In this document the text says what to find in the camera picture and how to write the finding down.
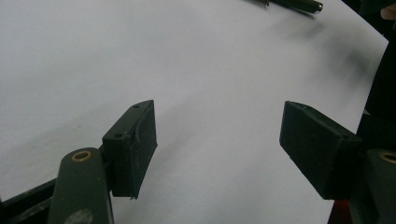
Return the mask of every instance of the white paper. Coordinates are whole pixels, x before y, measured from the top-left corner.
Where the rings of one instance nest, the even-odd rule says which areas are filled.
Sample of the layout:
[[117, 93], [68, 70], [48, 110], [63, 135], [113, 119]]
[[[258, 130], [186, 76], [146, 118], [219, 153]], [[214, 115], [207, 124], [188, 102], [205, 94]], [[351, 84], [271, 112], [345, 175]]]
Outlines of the white paper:
[[248, 0], [2, 1], [0, 195], [155, 102], [158, 148], [116, 223], [326, 223], [278, 143], [283, 104], [357, 130], [387, 45], [341, 1], [306, 16]]

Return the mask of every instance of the metal rivet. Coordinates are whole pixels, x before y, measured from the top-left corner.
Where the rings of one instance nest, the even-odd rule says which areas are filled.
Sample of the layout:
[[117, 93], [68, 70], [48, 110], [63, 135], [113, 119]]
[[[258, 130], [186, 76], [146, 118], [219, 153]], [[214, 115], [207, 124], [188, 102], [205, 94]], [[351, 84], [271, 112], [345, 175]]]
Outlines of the metal rivet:
[[382, 153], [380, 156], [381, 156], [382, 160], [396, 164], [396, 155], [395, 154], [385, 152], [385, 153]]
[[91, 157], [90, 151], [80, 151], [73, 155], [72, 160], [73, 161], [87, 161], [90, 159], [90, 157]]

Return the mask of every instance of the clamp jaw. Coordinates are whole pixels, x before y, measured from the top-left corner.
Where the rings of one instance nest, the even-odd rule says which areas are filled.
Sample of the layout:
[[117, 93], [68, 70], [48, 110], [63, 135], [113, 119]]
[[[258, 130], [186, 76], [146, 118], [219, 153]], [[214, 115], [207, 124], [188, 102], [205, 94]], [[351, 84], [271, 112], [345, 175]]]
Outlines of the clamp jaw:
[[56, 179], [0, 203], [0, 223], [113, 223], [109, 192], [137, 198], [156, 147], [154, 102], [133, 105], [99, 149], [67, 154]]

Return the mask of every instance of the screw hole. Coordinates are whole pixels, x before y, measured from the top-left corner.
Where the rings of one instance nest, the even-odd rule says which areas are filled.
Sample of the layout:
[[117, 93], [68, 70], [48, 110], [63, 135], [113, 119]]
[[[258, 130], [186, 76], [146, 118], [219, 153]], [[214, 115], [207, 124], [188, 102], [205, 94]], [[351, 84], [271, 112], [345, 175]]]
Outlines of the screw hole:
[[116, 134], [114, 134], [114, 137], [115, 138], [121, 138], [122, 137], [122, 133], [116, 133]]
[[392, 162], [396, 164], [396, 155], [390, 153], [381, 154], [381, 158], [385, 161]]
[[73, 161], [86, 161], [91, 157], [91, 152], [90, 151], [80, 151], [76, 154], [73, 155], [72, 160]]

